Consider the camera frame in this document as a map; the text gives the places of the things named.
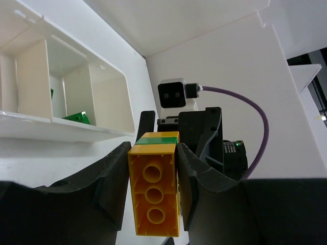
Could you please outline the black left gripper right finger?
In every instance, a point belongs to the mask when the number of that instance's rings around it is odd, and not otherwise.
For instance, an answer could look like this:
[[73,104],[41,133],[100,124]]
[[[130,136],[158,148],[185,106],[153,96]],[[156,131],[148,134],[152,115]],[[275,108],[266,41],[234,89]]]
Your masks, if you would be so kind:
[[177,146],[190,244],[326,244],[326,179],[234,181]]

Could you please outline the yellow striped lego brick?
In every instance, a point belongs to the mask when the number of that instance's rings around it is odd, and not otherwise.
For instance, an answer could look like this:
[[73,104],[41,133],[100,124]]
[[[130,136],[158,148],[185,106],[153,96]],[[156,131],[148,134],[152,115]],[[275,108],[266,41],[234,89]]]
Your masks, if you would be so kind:
[[179,236],[178,144],[177,131],[149,132],[128,152],[135,231],[139,236]]

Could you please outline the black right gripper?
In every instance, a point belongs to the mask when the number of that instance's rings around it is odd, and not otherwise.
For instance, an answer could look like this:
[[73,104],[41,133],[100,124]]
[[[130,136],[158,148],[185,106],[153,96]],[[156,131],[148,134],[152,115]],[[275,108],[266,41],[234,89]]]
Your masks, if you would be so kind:
[[[155,111],[141,112],[137,138],[154,132]],[[248,170],[244,142],[223,139],[222,110],[207,107],[204,111],[180,112],[157,120],[159,132],[178,131],[184,143],[201,161],[238,181]]]

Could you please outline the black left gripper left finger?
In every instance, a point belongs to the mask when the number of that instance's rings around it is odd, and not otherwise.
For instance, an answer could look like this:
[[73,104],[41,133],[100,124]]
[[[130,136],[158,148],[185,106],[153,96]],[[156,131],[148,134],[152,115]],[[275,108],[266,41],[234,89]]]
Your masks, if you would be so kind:
[[115,244],[128,186],[123,142],[51,186],[1,182],[1,244]]

